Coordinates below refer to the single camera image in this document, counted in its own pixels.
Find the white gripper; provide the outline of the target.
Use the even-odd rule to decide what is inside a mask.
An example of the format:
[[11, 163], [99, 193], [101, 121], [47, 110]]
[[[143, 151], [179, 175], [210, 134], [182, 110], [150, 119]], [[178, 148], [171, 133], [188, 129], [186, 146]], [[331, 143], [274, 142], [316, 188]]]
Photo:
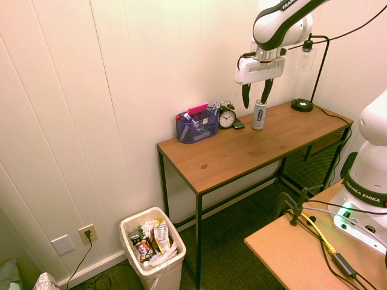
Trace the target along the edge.
[[242, 100], [245, 108], [250, 104], [251, 83], [265, 80], [261, 103], [266, 103], [273, 86], [273, 79], [284, 71], [285, 59], [276, 51], [255, 51], [242, 55], [237, 61], [235, 81], [242, 85]]

